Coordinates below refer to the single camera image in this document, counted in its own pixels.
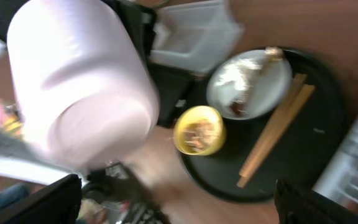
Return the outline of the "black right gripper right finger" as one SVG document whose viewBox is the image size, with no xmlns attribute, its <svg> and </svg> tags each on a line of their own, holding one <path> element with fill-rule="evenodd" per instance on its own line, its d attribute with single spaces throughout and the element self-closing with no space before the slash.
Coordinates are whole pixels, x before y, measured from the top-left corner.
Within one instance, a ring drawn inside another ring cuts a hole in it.
<svg viewBox="0 0 358 224">
<path fill-rule="evenodd" d="M 279 179 L 274 204 L 279 224 L 358 224 L 358 202 L 340 197 L 340 202 L 311 189 L 301 189 Z"/>
</svg>

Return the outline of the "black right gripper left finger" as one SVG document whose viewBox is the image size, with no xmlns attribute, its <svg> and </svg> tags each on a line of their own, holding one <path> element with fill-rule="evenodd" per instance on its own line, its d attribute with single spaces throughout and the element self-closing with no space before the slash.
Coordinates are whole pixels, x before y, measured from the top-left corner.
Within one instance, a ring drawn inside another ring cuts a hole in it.
<svg viewBox="0 0 358 224">
<path fill-rule="evenodd" d="M 75 224 L 81 207 L 81 179 L 76 174 L 32 193 L 18 183 L 0 191 L 0 224 Z"/>
</svg>

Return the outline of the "pink cup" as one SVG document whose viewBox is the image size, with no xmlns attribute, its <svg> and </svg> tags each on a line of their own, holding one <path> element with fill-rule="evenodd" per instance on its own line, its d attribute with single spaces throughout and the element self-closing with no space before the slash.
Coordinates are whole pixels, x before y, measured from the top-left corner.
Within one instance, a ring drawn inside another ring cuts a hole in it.
<svg viewBox="0 0 358 224">
<path fill-rule="evenodd" d="M 26 2 L 7 50 L 24 140 L 46 161 L 99 169 L 140 148 L 157 124 L 154 83 L 102 1 Z"/>
</svg>

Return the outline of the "yellow bowl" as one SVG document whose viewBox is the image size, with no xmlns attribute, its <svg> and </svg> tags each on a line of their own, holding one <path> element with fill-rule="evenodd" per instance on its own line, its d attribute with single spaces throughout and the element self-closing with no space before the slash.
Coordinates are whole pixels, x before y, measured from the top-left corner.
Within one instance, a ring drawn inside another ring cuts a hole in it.
<svg viewBox="0 0 358 224">
<path fill-rule="evenodd" d="M 175 147 L 183 154 L 209 156 L 226 141 L 226 127 L 219 112 L 210 106 L 194 106 L 177 120 L 173 130 Z"/>
</svg>

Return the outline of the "round black tray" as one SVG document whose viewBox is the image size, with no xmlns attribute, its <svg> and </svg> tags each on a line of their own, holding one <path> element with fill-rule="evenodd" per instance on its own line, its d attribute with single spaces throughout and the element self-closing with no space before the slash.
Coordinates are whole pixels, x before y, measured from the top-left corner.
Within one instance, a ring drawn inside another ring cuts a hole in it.
<svg viewBox="0 0 358 224">
<path fill-rule="evenodd" d="M 207 193 L 229 202 L 262 202 L 273 197 L 278 179 L 311 188 L 346 132 L 344 94 L 334 71 L 316 55 L 284 47 L 293 73 L 307 74 L 315 90 L 274 149 L 243 188 L 239 171 L 271 113 L 245 121 L 225 119 L 224 146 L 211 156 L 179 153 L 183 168 Z"/>
</svg>

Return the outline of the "food scraps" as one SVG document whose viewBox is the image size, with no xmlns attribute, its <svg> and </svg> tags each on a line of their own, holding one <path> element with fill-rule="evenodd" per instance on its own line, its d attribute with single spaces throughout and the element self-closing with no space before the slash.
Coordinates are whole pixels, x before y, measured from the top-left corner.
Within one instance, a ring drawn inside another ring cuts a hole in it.
<svg viewBox="0 0 358 224">
<path fill-rule="evenodd" d="M 184 142 L 195 152 L 201 152 L 214 143 L 219 136 L 220 128 L 207 119 L 189 124 L 184 130 Z"/>
</svg>

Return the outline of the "wooden chopstick left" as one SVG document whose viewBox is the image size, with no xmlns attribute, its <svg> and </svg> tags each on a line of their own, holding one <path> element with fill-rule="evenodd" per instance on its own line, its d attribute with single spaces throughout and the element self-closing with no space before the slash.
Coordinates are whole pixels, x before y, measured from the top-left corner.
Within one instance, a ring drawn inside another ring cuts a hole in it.
<svg viewBox="0 0 358 224">
<path fill-rule="evenodd" d="M 245 160 L 245 163 L 239 172 L 241 180 L 251 178 L 254 172 L 259 168 L 260 164 L 264 161 L 266 154 L 268 154 L 270 151 L 269 149 L 265 149 L 266 145 L 269 143 L 269 134 L 273 131 L 275 125 L 279 124 L 282 114 L 284 114 L 284 111 L 291 105 L 297 94 L 300 92 L 306 78 L 307 74 L 300 73 L 297 73 L 293 78 L 287 95 L 276 107 L 275 111 L 265 125 L 261 135 L 259 136 L 255 146 L 251 150 L 248 158 Z"/>
</svg>

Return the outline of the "grey plate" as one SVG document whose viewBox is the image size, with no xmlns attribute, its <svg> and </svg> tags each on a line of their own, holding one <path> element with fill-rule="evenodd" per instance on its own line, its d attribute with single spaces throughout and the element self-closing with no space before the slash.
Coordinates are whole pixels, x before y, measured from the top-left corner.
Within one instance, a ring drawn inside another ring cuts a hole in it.
<svg viewBox="0 0 358 224">
<path fill-rule="evenodd" d="M 286 95 L 292 70 L 283 49 L 250 50 L 224 62 L 211 75 L 206 100 L 226 119 L 254 119 Z"/>
</svg>

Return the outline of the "crumpled white tissue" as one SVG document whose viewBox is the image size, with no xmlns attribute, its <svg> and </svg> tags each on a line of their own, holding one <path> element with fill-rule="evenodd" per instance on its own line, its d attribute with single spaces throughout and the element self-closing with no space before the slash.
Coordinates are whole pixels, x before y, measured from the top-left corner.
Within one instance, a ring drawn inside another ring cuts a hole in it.
<svg viewBox="0 0 358 224">
<path fill-rule="evenodd" d="M 262 63 L 255 58 L 235 59 L 223 67 L 217 85 L 232 83 L 237 91 L 234 101 L 246 104 L 262 67 Z"/>
</svg>

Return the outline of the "gold snack wrapper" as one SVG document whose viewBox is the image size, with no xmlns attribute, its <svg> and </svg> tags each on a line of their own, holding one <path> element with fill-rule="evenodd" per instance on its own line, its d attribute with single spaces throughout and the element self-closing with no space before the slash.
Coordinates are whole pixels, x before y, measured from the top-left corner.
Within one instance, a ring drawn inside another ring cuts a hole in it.
<svg viewBox="0 0 358 224">
<path fill-rule="evenodd" d="M 266 47 L 261 57 L 245 58 L 236 62 L 243 85 L 240 93 L 232 100 L 229 108 L 237 117 L 247 113 L 247 105 L 253 95 L 258 79 L 271 64 L 282 58 L 282 49 L 278 47 Z"/>
</svg>

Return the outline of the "black rectangular tray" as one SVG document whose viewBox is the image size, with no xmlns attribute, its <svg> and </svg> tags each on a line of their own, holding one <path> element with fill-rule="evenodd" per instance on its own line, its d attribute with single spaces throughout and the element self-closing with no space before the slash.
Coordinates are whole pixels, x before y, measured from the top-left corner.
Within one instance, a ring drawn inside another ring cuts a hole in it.
<svg viewBox="0 0 358 224">
<path fill-rule="evenodd" d="M 187 70 L 148 64 L 148 70 L 160 96 L 157 125 L 171 128 L 186 108 L 187 97 L 194 85 L 194 78 Z"/>
</svg>

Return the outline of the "clear plastic bin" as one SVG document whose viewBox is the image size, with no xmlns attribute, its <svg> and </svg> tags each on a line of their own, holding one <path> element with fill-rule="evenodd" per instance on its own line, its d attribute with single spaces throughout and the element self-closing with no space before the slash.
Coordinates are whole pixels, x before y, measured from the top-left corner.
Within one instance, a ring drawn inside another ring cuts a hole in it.
<svg viewBox="0 0 358 224">
<path fill-rule="evenodd" d="M 208 73 L 237 44 L 244 28 L 227 1 L 200 1 L 157 11 L 153 62 L 195 73 Z"/>
</svg>

